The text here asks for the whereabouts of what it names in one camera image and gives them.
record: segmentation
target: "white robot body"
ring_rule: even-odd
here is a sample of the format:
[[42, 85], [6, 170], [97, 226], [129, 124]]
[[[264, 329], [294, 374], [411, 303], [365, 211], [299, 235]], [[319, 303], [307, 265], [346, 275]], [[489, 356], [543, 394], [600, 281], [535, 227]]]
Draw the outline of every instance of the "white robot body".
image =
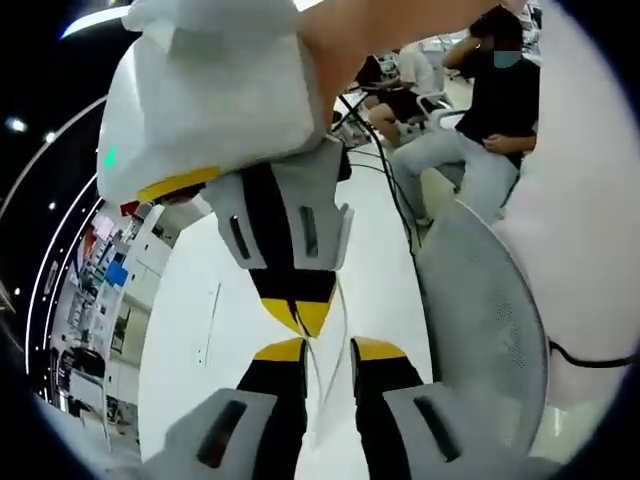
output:
[[[223, 15], [204, 31], [198, 8], [218, 3], [229, 29]], [[162, 0], [131, 8], [125, 25], [144, 31], [120, 61], [105, 107], [98, 188], [106, 200], [155, 200], [322, 140], [314, 72], [295, 23], [269, 24], [266, 16], [256, 30], [255, 13], [247, 13], [250, 33], [241, 37], [242, 9], [253, 6], [238, 3]], [[290, 0], [267, 3], [295, 9]], [[171, 16], [181, 11], [174, 4], [183, 15]]]

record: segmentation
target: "jeans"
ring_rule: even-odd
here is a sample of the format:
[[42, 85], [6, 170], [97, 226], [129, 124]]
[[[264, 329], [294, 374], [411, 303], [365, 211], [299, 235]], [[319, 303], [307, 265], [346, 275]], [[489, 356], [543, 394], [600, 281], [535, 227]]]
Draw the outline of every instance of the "jeans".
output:
[[394, 152], [393, 174], [404, 192], [399, 202], [405, 218], [427, 217], [420, 174], [445, 163], [465, 163], [458, 198], [486, 223], [493, 223], [518, 178], [518, 169], [504, 155], [487, 151], [457, 130], [428, 133]]

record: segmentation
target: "curved light strip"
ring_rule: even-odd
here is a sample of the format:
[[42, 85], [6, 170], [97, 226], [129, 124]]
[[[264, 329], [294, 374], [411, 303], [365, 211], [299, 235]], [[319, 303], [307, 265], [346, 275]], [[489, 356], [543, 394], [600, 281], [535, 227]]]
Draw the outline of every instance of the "curved light strip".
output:
[[51, 290], [51, 298], [49, 299], [49, 310], [47, 311], [47, 321], [46, 321], [45, 327], [44, 327], [44, 337], [42, 338], [42, 348], [43, 349], [47, 348], [47, 340], [48, 340], [48, 337], [49, 337], [47, 335], [47, 333], [49, 331], [49, 321], [51, 319], [51, 309], [53, 308], [53, 300], [55, 299], [56, 292], [58, 291], [58, 284], [60, 283], [60, 279], [62, 278], [62, 275], [65, 272], [64, 266], [67, 264], [67, 261], [69, 260], [69, 257], [71, 256], [71, 252], [73, 251], [73, 245], [76, 243], [76, 240], [78, 240], [78, 237], [82, 233], [82, 230], [84, 230], [84, 227], [87, 225], [87, 222], [89, 222], [91, 217], [93, 217], [93, 215], [95, 214], [94, 210], [100, 204], [101, 201], [102, 201], [102, 197], [98, 197], [98, 200], [96, 201], [96, 203], [94, 203], [93, 207], [91, 207], [91, 210], [89, 210], [89, 215], [87, 215], [87, 218], [85, 218], [84, 222], [82, 222], [82, 225], [80, 225], [80, 229], [78, 230], [78, 233], [76, 233], [73, 236], [73, 240], [71, 240], [71, 245], [69, 245], [69, 248], [67, 248], [67, 254], [65, 255], [64, 260], [60, 264], [60, 269], [58, 271], [58, 278], [56, 278], [56, 283], [53, 286], [53, 290]]
[[58, 235], [60, 235], [60, 231], [62, 230], [62, 227], [66, 223], [67, 218], [69, 218], [69, 215], [71, 215], [71, 211], [78, 204], [78, 202], [82, 198], [82, 195], [84, 195], [84, 193], [89, 189], [91, 184], [96, 181], [97, 177], [98, 177], [97, 173], [93, 177], [91, 177], [91, 180], [89, 180], [87, 182], [87, 184], [80, 191], [80, 193], [78, 194], [76, 199], [73, 201], [73, 203], [69, 207], [69, 210], [67, 210], [67, 213], [65, 213], [64, 217], [62, 217], [62, 221], [60, 222], [60, 225], [58, 225], [58, 228], [54, 232], [53, 237], [51, 238], [51, 242], [49, 243], [49, 246], [47, 247], [47, 251], [44, 254], [44, 258], [42, 259], [42, 263], [40, 264], [40, 269], [38, 270], [38, 275], [36, 276], [36, 281], [33, 284], [33, 291], [31, 292], [31, 300], [29, 301], [29, 312], [27, 313], [27, 334], [25, 336], [25, 342], [24, 342], [24, 347], [25, 347], [24, 348], [24, 365], [25, 365], [25, 368], [27, 370], [27, 375], [29, 375], [29, 338], [30, 338], [30, 335], [31, 335], [31, 315], [33, 314], [33, 304], [36, 301], [36, 293], [38, 291], [38, 285], [40, 284], [40, 278], [42, 277], [42, 272], [44, 271], [44, 266], [47, 264], [47, 259], [49, 258], [49, 254], [51, 253], [51, 249], [53, 248], [53, 245], [56, 243]]
[[[56, 132], [56, 141], [60, 138], [60, 135], [62, 135], [65, 131], [67, 131], [74, 123], [76, 123], [78, 120], [80, 120], [82, 117], [84, 117], [87, 113], [89, 113], [91, 110], [93, 110], [98, 105], [100, 105], [101, 103], [105, 102], [106, 100], [107, 100], [107, 96], [106, 95], [104, 97], [102, 97], [102, 98], [99, 98], [98, 100], [93, 102], [91, 105], [86, 107], [84, 110], [82, 110], [80, 113], [78, 113], [71, 120], [69, 120], [67, 123], [65, 123], [62, 126], [62, 128]], [[27, 174], [29, 173], [31, 168], [33, 168], [35, 163], [38, 160], [40, 160], [40, 157], [42, 156], [42, 154], [44, 152], [46, 152], [47, 148], [49, 148], [51, 145], [53, 145], [53, 143], [46, 143], [45, 142], [44, 145], [42, 145], [42, 147], [40, 147], [40, 150], [38, 150], [36, 152], [36, 154], [33, 156], [33, 158], [31, 160], [29, 160], [29, 163], [27, 163], [27, 166], [24, 167], [22, 172], [20, 172], [20, 175], [18, 176], [18, 179], [15, 181], [15, 183], [11, 187], [11, 190], [9, 190], [9, 193], [7, 194], [7, 198], [5, 198], [4, 203], [2, 204], [2, 207], [0, 208], [0, 220], [2, 220], [2, 216], [4, 215], [4, 212], [7, 210], [7, 207], [9, 206], [9, 203], [11, 202], [11, 199], [13, 198], [13, 196], [16, 193], [16, 190], [18, 190], [18, 187], [20, 186], [20, 184], [24, 180], [24, 177], [27, 176]]]
[[129, 6], [107, 8], [106, 10], [85, 15], [69, 25], [60, 37], [60, 40], [68, 37], [69, 35], [73, 35], [80, 30], [84, 30], [85, 28], [93, 27], [94, 25], [108, 22], [110, 20], [115, 20], [116, 18], [122, 18], [129, 12], [129, 8]]

